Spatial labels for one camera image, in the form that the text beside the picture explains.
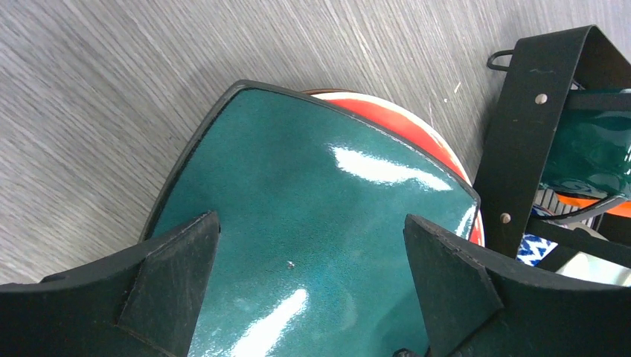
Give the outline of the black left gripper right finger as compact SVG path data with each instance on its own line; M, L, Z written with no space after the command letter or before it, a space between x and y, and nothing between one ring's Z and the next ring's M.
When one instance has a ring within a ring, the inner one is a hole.
M404 240L434 356L628 356L630 289L565 277L420 216Z

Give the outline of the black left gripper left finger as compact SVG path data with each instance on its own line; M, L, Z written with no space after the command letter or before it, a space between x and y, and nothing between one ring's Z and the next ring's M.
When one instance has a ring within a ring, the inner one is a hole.
M3 356L186 356L219 241L214 212L38 283L1 286Z

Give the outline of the dark green mug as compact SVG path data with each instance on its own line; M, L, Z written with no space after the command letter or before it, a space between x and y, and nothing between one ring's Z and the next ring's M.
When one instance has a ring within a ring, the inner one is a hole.
M565 107L540 185L558 193L630 200L630 110Z

